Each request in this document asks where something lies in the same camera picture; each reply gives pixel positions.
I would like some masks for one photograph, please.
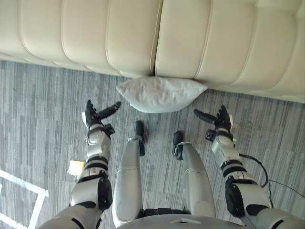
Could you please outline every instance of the gray carpet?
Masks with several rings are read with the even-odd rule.
[[[115,174],[135,120],[146,128],[146,156],[141,158],[144,208],[182,209],[182,164],[171,155],[172,136],[183,130],[198,150],[209,175],[217,217],[237,223],[224,198],[224,179],[210,143],[204,139],[209,124],[195,118],[193,109],[216,114],[227,106],[237,125],[237,149],[263,162],[271,179],[305,193],[305,106],[303,104],[208,90],[189,107],[175,113],[144,114],[136,111],[115,90],[127,78],[37,65],[0,62],[0,169],[49,191],[37,226],[69,204],[77,181],[67,174],[69,161],[85,160],[86,128],[81,120],[87,99],[98,109],[122,101],[118,113],[105,122],[112,136],[110,180]],[[244,160],[260,182],[262,169]],[[0,212],[28,225],[37,195],[0,178]],[[305,199],[271,183],[274,206],[305,219]],[[111,229],[111,210],[102,216],[101,228]],[[11,228],[0,221],[0,228]]]

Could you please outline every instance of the sofa seam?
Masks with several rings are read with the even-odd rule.
[[[36,56],[34,55],[30,50],[29,48],[27,47],[27,45],[25,44],[25,41],[23,39],[23,36],[22,36],[22,31],[21,31],[21,0],[18,0],[18,13],[17,13],[17,22],[18,22],[18,34],[19,34],[19,38],[20,38],[20,41],[22,43],[22,46],[23,48],[25,49],[26,52],[28,52],[28,54],[32,55],[33,57],[36,57],[40,60],[44,60],[43,58],[39,57],[39,56]]]
[[[106,31],[105,31],[105,54],[106,54],[106,60],[107,60],[107,63],[109,64],[110,67],[112,67],[114,70],[117,70],[118,73],[119,72],[119,69],[116,69],[111,63],[110,63],[110,60],[109,60],[109,54],[108,54],[108,35],[109,35],[109,20],[110,20],[110,9],[111,9],[111,0],[108,0],[108,9],[107,9],[107,19],[106,19]]]
[[[24,58],[21,58],[21,57],[15,57],[15,56],[12,56],[12,55],[7,54],[7,53],[5,53],[5,52],[0,52],[0,54],[6,55],[6,56],[8,56],[8,57],[12,57],[12,58],[19,58],[19,59],[22,59],[22,60],[24,60],[24,61],[26,61],[26,62],[28,62],[28,63],[31,63],[30,61],[28,61],[28,60],[26,60],[26,59],[24,59]]]
[[[252,52],[252,49],[253,49],[253,46],[254,46],[254,41],[255,41],[255,37],[257,35],[257,20],[258,20],[258,17],[257,17],[257,4],[258,4],[258,1],[256,1],[255,3],[255,22],[254,22],[254,26],[253,26],[253,31],[252,31],[252,38],[251,38],[251,42],[250,42],[250,45],[249,45],[249,48],[248,48],[248,52],[247,52],[247,57],[246,57],[246,60],[243,64],[243,67],[241,68],[238,76],[232,80],[230,83],[226,83],[224,85],[229,85],[229,84],[233,84],[235,82],[237,82],[243,75],[245,69],[246,69],[246,66],[249,62],[249,59],[250,59],[250,55],[251,55],[251,52]]]
[[[56,66],[58,66],[59,68],[62,68],[62,66],[58,65],[55,61],[51,61],[53,64],[55,64]]]
[[[160,40],[161,27],[163,25],[162,24],[163,5],[164,5],[164,1],[162,2],[162,11],[160,14],[160,25],[159,25],[158,43],[157,43],[156,60],[155,60],[156,63],[155,63],[155,67],[154,67],[155,76],[158,75],[158,64],[159,64],[159,53],[160,53],[159,40]]]
[[[66,49],[65,49],[65,45],[64,45],[64,42],[63,42],[63,12],[64,12],[64,2],[65,2],[65,0],[61,0],[61,22],[60,22],[61,27],[60,27],[60,31],[61,31],[61,48],[62,48],[62,52],[65,55],[65,57],[67,58],[67,60],[69,60],[70,62],[72,62],[74,64],[77,64],[77,65],[80,65],[80,66],[84,66],[86,68],[86,66],[84,64],[81,64],[81,63],[78,63],[76,61],[71,60],[68,57]]]
[[[295,52],[296,52],[296,41],[297,41],[297,34],[298,34],[298,31],[296,31],[296,33],[295,33],[295,39],[294,39],[294,45],[293,45],[293,50],[291,51],[291,53],[290,53],[290,58],[289,58],[289,61],[288,61],[288,64],[287,64],[287,66],[286,66],[286,69],[284,70],[284,73],[283,73],[283,75],[282,75],[282,77],[272,86],[272,87],[270,87],[270,88],[268,88],[268,89],[265,89],[265,91],[268,91],[268,90],[271,90],[271,89],[273,89],[273,88],[275,88],[280,82],[282,82],[285,78],[286,78],[286,76],[287,76],[287,71],[288,71],[288,69],[290,68],[290,66],[292,65],[292,57],[293,57],[293,55],[295,54]]]
[[[154,48],[154,46],[156,45],[157,46],[156,48],[158,48],[158,42],[156,41],[156,39],[159,40],[159,35],[157,37],[157,33],[158,33],[158,31],[157,31],[158,29],[157,28],[158,28],[158,22],[159,22],[159,24],[161,23],[162,5],[163,5],[163,0],[160,0],[159,7],[158,7],[158,12],[157,12],[157,19],[156,19],[155,28],[154,28],[154,35],[153,35],[151,56],[150,56],[150,60],[149,60],[149,65],[150,65],[149,68],[150,68],[150,71],[151,71],[152,74],[155,73],[155,71],[154,71],[154,69],[152,67],[153,66],[152,65],[152,57],[153,57],[153,48]]]
[[[205,54],[206,54],[206,49],[207,49],[207,46],[208,46],[208,41],[209,41],[210,31],[211,31],[211,24],[212,24],[213,2],[214,2],[214,0],[210,0],[211,6],[210,6],[209,22],[208,22],[208,27],[207,27],[207,30],[206,30],[206,35],[205,35],[205,39],[204,39],[204,44],[203,44],[203,48],[202,48],[202,52],[201,52],[200,61],[199,61],[199,64],[198,64],[198,69],[197,69],[197,72],[195,74],[195,77],[193,78],[194,80],[198,77],[198,74],[200,72],[200,69],[202,67],[203,60],[204,60],[204,57],[205,57]]]
[[[104,74],[104,73],[100,73],[100,72],[97,72],[97,71],[91,69],[91,67],[94,68],[94,66],[92,66],[92,65],[91,65],[91,67],[90,67],[90,65],[85,65],[85,67],[86,67],[90,72],[99,73],[99,74]]]

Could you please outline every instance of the humanoid robot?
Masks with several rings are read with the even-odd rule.
[[[143,124],[135,123],[135,136],[128,139],[117,172],[114,195],[108,180],[110,135],[114,129],[102,119],[115,113],[121,103],[96,113],[87,102],[83,120],[88,128],[87,160],[70,205],[40,229],[97,229],[102,213],[112,204],[113,222],[120,229],[303,229],[305,222],[271,207],[269,197],[243,166],[234,148],[231,122],[224,106],[217,116],[197,109],[195,115],[215,126],[206,133],[225,182],[228,211],[246,226],[215,218],[215,205],[209,178],[197,151],[183,141],[182,132],[173,138],[173,155],[183,161],[185,208],[183,210],[142,208],[142,185],[139,157],[145,155]]]

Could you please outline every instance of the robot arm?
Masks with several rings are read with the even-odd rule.
[[[96,113],[91,101],[83,112],[83,121],[88,127],[87,160],[80,180],[75,185],[70,205],[55,218],[47,221],[40,229],[97,229],[102,213],[112,204],[112,188],[108,180],[108,161],[110,160],[110,135],[114,129],[101,120],[115,113],[121,105],[113,106]]]
[[[224,106],[217,117],[194,110],[200,119],[215,125],[206,139],[225,179],[225,198],[228,211],[252,229],[301,229],[305,223],[289,213],[271,208],[269,197],[258,182],[247,172],[233,144],[231,122]]]

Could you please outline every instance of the wire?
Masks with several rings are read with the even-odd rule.
[[[270,180],[268,181],[268,184],[269,184],[269,200],[270,200],[270,203],[271,203],[271,208],[274,208],[274,205],[273,205],[273,202],[272,202],[272,198],[271,198],[271,184],[270,184]]]
[[[259,160],[257,160],[255,157],[250,156],[250,155],[247,155],[247,154],[239,154],[239,156],[242,156],[242,157],[251,159],[251,160],[255,161],[256,163],[258,163],[258,164],[263,168],[263,171],[265,172],[266,181],[265,181],[265,183],[264,183],[263,185],[261,185],[261,186],[262,186],[262,187],[265,187],[265,186],[268,184],[269,177],[268,177],[267,170],[266,170],[265,167],[263,166],[262,162],[260,162]]]
[[[273,205],[273,202],[272,202],[272,199],[271,199],[272,193],[271,193],[271,184],[270,184],[270,182],[274,182],[274,183],[277,183],[277,184],[279,184],[279,185],[283,185],[283,186],[285,186],[285,187],[287,187],[287,188],[293,190],[295,193],[299,194],[301,197],[305,198],[304,195],[302,195],[301,193],[299,193],[298,191],[296,191],[296,190],[293,189],[292,187],[289,187],[288,185],[282,184],[282,183],[280,183],[280,182],[278,182],[278,181],[269,179],[267,170],[266,170],[265,167],[263,166],[262,162],[260,162],[259,160],[257,160],[255,157],[250,156],[250,155],[247,155],[247,154],[239,154],[239,156],[244,157],[244,158],[248,158],[248,159],[250,159],[250,160],[253,160],[253,161],[255,161],[256,163],[258,163],[258,164],[262,167],[262,169],[263,169],[263,171],[264,171],[264,173],[265,173],[266,181],[265,181],[264,184],[261,185],[261,186],[262,186],[262,187],[265,187],[267,184],[269,185],[269,200],[270,200],[270,203],[271,203],[271,207],[272,207],[272,208],[274,207],[274,205]]]
[[[265,187],[267,184],[269,184],[269,200],[270,200],[270,203],[271,203],[271,207],[273,208],[274,205],[273,205],[273,202],[272,202],[272,199],[271,199],[271,195],[272,195],[272,193],[271,193],[271,185],[270,185],[270,181],[269,181],[269,177],[268,177],[267,170],[266,170],[265,167],[263,166],[262,162],[260,162],[259,160],[257,160],[255,157],[250,156],[250,155],[247,155],[247,154],[239,154],[239,156],[245,157],[245,158],[248,158],[248,159],[251,159],[251,160],[255,161],[256,163],[258,163],[258,164],[262,167],[262,169],[263,169],[263,171],[264,171],[264,173],[265,173],[266,181],[265,181],[265,183],[264,183],[263,185],[261,185],[261,186],[262,186],[262,187]]]
[[[297,193],[297,194],[299,194],[301,197],[305,198],[304,195],[302,195],[301,193],[299,193],[298,191],[296,191],[294,188],[289,187],[288,185],[284,185],[284,184],[282,184],[282,183],[280,183],[280,182],[277,182],[277,181],[275,181],[275,180],[269,180],[269,181],[275,182],[275,183],[277,183],[277,184],[279,184],[279,185],[283,185],[283,186],[285,186],[285,187],[287,187],[287,188],[290,188],[290,189],[293,190],[295,193]]]

